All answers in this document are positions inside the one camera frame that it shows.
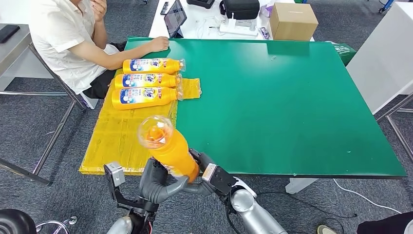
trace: transparent bottle cap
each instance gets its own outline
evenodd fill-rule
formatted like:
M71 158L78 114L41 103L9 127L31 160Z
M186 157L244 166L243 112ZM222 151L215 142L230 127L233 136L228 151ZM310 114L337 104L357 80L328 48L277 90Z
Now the transparent bottle cap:
M180 86L180 85L182 85L182 75L181 74L177 74L176 76L175 76L175 82L176 82L176 86Z
M187 70L185 59L179 60L179 68L180 68L179 70L182 71L182 72Z
M178 83L176 86L176 99L179 101L184 100L184 85L182 82Z
M138 140L148 149L157 149L165 145L173 133L172 122L164 116L146 118L138 128Z

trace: black chair seat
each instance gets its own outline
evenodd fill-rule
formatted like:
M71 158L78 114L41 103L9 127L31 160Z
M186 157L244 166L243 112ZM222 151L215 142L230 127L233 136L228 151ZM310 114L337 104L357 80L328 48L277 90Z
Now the black chair seat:
M0 210L0 234L36 234L36 225L23 211Z

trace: black pants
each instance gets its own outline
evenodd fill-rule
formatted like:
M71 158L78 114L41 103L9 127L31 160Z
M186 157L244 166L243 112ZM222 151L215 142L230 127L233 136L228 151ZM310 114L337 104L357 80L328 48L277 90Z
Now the black pants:
M110 44L115 46L119 51L124 51L125 46L126 46L126 41L123 43L110 43ZM109 85L111 84L111 81L115 73L116 73L116 70L106 70L100 76L96 77L96 79L94 79L90 83L91 87L83 91L83 93L90 98L104 99L106 97L106 94L108 93Z
M396 214L391 217L361 223L357 234L404 234L407 224L413 220L413 212Z

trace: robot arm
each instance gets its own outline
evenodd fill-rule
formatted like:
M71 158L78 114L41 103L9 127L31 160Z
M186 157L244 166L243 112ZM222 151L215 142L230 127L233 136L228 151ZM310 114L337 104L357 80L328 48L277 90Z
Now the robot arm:
M274 217L256 202L257 194L242 180L231 176L206 154L194 149L189 149L189 153L203 171L201 183L187 184L188 177L183 176L166 186L166 169L151 158L144 169L136 200L125 199L120 193L119 185L125 182L120 165L116 162L106 164L105 174L112 198L118 205L132 207L128 215L117 220L107 234L150 234L159 203L180 191L205 196L217 194L230 213L238 214L243 219L249 234L287 234Z
M242 180L231 176L204 153L189 149L189 153L204 171L202 180L218 195L219 199L229 208L230 213L238 214L249 234L287 234L284 228L255 198L257 194Z

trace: black bag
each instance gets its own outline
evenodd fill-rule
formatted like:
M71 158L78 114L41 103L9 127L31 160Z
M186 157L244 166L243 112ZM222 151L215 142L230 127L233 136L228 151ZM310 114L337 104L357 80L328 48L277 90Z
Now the black bag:
M228 19L246 20L255 19L260 11L258 0L222 0L220 2L221 15L226 15Z

